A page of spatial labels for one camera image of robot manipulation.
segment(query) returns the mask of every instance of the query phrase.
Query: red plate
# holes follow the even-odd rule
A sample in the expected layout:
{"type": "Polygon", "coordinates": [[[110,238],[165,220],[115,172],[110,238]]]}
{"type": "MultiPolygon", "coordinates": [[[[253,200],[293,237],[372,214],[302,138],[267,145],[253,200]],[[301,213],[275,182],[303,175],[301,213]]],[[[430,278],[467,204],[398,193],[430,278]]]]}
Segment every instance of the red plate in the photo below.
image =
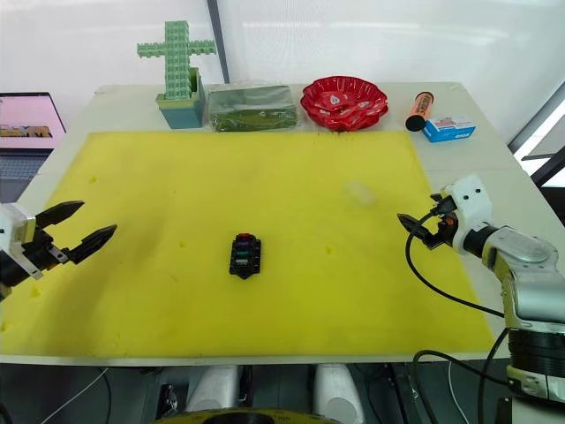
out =
{"type": "Polygon", "coordinates": [[[326,77],[302,90],[300,104],[317,124],[332,131],[356,131],[375,125],[388,111],[387,96],[355,77],[326,77]]]}

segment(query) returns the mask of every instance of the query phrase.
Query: yellow foam mat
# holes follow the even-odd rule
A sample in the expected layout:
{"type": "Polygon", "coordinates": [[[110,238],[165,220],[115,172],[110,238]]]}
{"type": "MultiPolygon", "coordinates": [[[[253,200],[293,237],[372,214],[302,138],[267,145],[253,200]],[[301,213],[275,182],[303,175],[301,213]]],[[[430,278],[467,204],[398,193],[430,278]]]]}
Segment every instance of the yellow foam mat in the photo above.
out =
{"type": "MultiPolygon", "coordinates": [[[[14,290],[2,352],[487,350],[482,314],[425,288],[405,263],[396,213],[422,216],[429,194],[403,132],[92,134],[49,202],[86,205],[49,233],[74,247],[103,226],[117,231],[80,265],[14,290]],[[262,240],[261,272],[247,280],[228,271],[239,232],[262,240]]],[[[413,251],[432,282],[476,300],[449,247],[413,251]]]]}

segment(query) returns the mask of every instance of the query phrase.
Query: blue and white box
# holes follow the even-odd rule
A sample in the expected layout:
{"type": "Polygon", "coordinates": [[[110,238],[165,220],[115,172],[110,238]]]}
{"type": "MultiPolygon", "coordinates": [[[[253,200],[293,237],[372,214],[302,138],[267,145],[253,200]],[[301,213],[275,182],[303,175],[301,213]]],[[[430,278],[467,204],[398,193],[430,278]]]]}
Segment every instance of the blue and white box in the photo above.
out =
{"type": "Polygon", "coordinates": [[[426,121],[422,130],[432,143],[438,141],[466,139],[476,126],[467,117],[435,117],[426,121]]]}

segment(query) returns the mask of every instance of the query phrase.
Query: white table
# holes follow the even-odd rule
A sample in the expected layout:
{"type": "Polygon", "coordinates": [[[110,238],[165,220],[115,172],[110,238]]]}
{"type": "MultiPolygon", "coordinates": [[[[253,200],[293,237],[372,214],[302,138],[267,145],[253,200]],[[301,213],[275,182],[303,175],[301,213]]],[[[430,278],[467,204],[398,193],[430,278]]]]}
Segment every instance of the white table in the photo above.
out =
{"type": "MultiPolygon", "coordinates": [[[[207,91],[218,87],[208,86],[207,91]]],[[[300,85],[291,86],[297,103],[302,87],[300,85]]],[[[435,96],[434,116],[466,115],[477,125],[475,133],[468,140],[436,144],[430,143],[420,132],[411,133],[414,147],[418,151],[420,162],[432,188],[439,189],[460,177],[476,172],[493,201],[495,225],[506,224],[525,234],[536,235],[552,242],[560,252],[565,252],[565,228],[461,84],[455,82],[382,83],[379,84],[379,87],[388,96],[389,113],[375,127],[364,131],[405,130],[404,120],[414,98],[421,91],[431,91],[435,96]]],[[[91,132],[170,131],[154,103],[155,96],[162,91],[162,86],[105,86],[97,90],[87,109],[71,125],[60,146],[41,167],[39,175],[22,194],[19,202],[33,213],[40,212],[91,132]]],[[[296,131],[326,131],[310,121],[299,106],[298,109],[302,122],[297,126],[296,131]]],[[[205,124],[204,128],[187,131],[211,131],[211,128],[205,124]]],[[[490,271],[483,268],[480,260],[474,256],[464,256],[463,264],[479,302],[487,307],[501,310],[498,280],[490,271]]],[[[559,269],[561,273],[565,273],[565,260],[562,257],[559,269]]],[[[490,315],[487,316],[487,320],[496,336],[503,328],[503,320],[490,315]]],[[[477,359],[486,356],[485,352],[452,353],[461,359],[477,359]]],[[[508,355],[508,347],[504,344],[497,356],[508,357],[508,355]]],[[[406,361],[411,358],[408,356],[332,357],[318,361],[323,360],[376,362],[406,361]]],[[[73,365],[166,366],[217,363],[305,363],[316,360],[302,357],[94,360],[4,355],[0,356],[0,361],[73,365]]]]}

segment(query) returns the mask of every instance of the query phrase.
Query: wire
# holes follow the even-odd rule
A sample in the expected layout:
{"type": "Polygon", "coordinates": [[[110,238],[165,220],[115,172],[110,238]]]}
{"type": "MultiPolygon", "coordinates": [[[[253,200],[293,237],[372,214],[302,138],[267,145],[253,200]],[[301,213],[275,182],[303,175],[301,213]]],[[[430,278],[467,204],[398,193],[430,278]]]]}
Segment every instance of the wire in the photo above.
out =
{"type": "Polygon", "coordinates": [[[402,401],[402,396],[400,395],[400,390],[398,389],[398,380],[396,378],[395,368],[392,364],[388,364],[388,371],[390,374],[390,379],[392,380],[392,386],[395,389],[396,402],[398,403],[398,409],[400,409],[400,415],[403,418],[403,424],[409,424],[408,414],[404,408],[404,403],[402,401]]]}
{"type": "Polygon", "coordinates": [[[4,406],[2,402],[0,402],[0,417],[3,418],[4,424],[13,424],[14,421],[11,420],[11,416],[8,413],[8,410],[4,406]]]}
{"type": "Polygon", "coordinates": [[[478,424],[485,423],[485,377],[486,373],[488,372],[488,368],[493,361],[494,355],[498,348],[501,346],[502,341],[509,333],[509,329],[504,329],[498,338],[494,341],[493,347],[491,351],[488,353],[486,357],[485,363],[483,364],[483,375],[480,376],[480,380],[478,381],[478,401],[477,401],[477,416],[478,416],[478,424]]]}
{"type": "Polygon", "coordinates": [[[412,262],[412,258],[411,258],[411,244],[412,244],[412,240],[414,239],[414,235],[416,234],[416,232],[418,231],[418,229],[420,227],[422,227],[422,225],[431,217],[435,216],[434,212],[430,212],[426,215],[424,215],[424,217],[422,217],[419,221],[418,221],[418,225],[415,225],[414,228],[410,231],[410,234],[408,235],[408,238],[406,239],[406,246],[404,248],[404,254],[406,256],[406,261],[408,262],[408,266],[410,267],[410,269],[412,270],[412,272],[414,273],[415,276],[418,277],[418,279],[424,283],[425,285],[427,285],[430,289],[432,289],[434,292],[440,294],[441,296],[444,296],[450,300],[453,300],[454,302],[460,303],[462,305],[465,305],[467,307],[472,307],[475,309],[478,309],[479,311],[483,311],[483,312],[487,312],[489,314],[493,314],[496,316],[500,316],[501,318],[504,318],[504,314],[502,312],[498,312],[495,311],[494,309],[491,309],[489,307],[482,307],[481,305],[476,305],[474,303],[471,303],[467,300],[463,300],[463,299],[459,299],[456,296],[453,296],[451,294],[448,294],[446,292],[444,292],[443,290],[438,289],[435,285],[433,285],[432,283],[430,283],[429,281],[427,281],[420,273],[419,271],[416,269],[416,266],[414,265],[414,263],[412,262]]]}
{"type": "Polygon", "coordinates": [[[106,391],[108,393],[108,410],[106,411],[106,420],[104,422],[106,424],[109,424],[109,417],[112,414],[112,389],[109,385],[108,376],[106,375],[105,372],[103,372],[104,370],[102,368],[98,368],[98,370],[101,372],[102,378],[104,379],[104,382],[106,383],[106,391]]]}
{"type": "Polygon", "coordinates": [[[67,400],[64,404],[62,404],[61,406],[59,406],[55,411],[53,411],[50,415],[47,416],[47,418],[45,420],[43,420],[40,424],[45,424],[47,421],[49,421],[51,418],[53,418],[55,415],[57,415],[57,413],[59,413],[59,411],[61,411],[63,408],[65,408],[68,404],[70,404],[74,399],[78,398],[80,395],[82,395],[85,391],[87,391],[88,389],[90,389],[98,380],[100,380],[104,374],[106,374],[106,372],[108,371],[108,368],[104,368],[102,370],[101,373],[98,374],[98,376],[96,378],[94,378],[83,390],[81,390],[79,393],[77,393],[76,395],[74,395],[73,397],[71,397],[69,400],[67,400]]]}
{"type": "Polygon", "coordinates": [[[363,376],[365,380],[376,380],[377,378],[380,378],[385,373],[386,370],[386,367],[383,367],[381,369],[373,371],[372,374],[366,374],[363,372],[363,370],[358,364],[352,364],[352,365],[353,367],[355,367],[355,369],[357,369],[357,371],[363,376]]]}
{"type": "Polygon", "coordinates": [[[422,403],[424,404],[424,408],[426,409],[426,412],[427,412],[428,416],[430,417],[430,421],[432,422],[432,424],[438,424],[438,420],[435,417],[435,413],[433,413],[432,405],[430,404],[430,401],[428,400],[426,393],[424,392],[422,382],[420,381],[420,378],[419,378],[419,369],[418,369],[419,362],[418,361],[424,355],[438,356],[438,357],[443,358],[445,360],[449,360],[449,361],[457,364],[459,367],[463,367],[467,371],[471,371],[473,374],[483,375],[487,380],[490,380],[491,382],[497,382],[498,384],[501,384],[503,386],[508,386],[505,381],[503,381],[499,378],[492,377],[490,375],[484,374],[483,372],[479,371],[478,369],[473,368],[470,365],[467,365],[464,362],[462,362],[462,361],[460,361],[460,360],[458,360],[458,359],[456,359],[452,356],[447,355],[446,353],[437,352],[437,351],[429,351],[429,350],[419,351],[414,355],[414,358],[412,359],[412,372],[414,374],[414,381],[416,382],[416,388],[418,389],[418,393],[419,393],[420,397],[422,398],[422,403]]]}
{"type": "Polygon", "coordinates": [[[373,378],[372,380],[366,379],[365,380],[365,389],[366,389],[366,392],[367,392],[367,398],[369,399],[369,405],[371,406],[371,409],[373,410],[374,418],[377,419],[379,424],[382,424],[382,420],[380,419],[380,416],[377,413],[377,409],[374,407],[373,399],[371,398],[371,382],[373,382],[375,380],[376,380],[376,378],[373,378]]]}
{"type": "Polygon", "coordinates": [[[451,398],[453,399],[453,403],[456,404],[457,411],[459,411],[459,413],[461,414],[461,417],[463,418],[463,421],[465,421],[465,424],[470,424],[469,419],[467,418],[467,415],[465,415],[465,413],[463,412],[463,409],[459,405],[459,402],[457,402],[456,394],[453,391],[453,383],[451,382],[451,366],[452,365],[453,365],[453,362],[449,362],[449,364],[448,364],[449,393],[451,393],[451,398]]]}

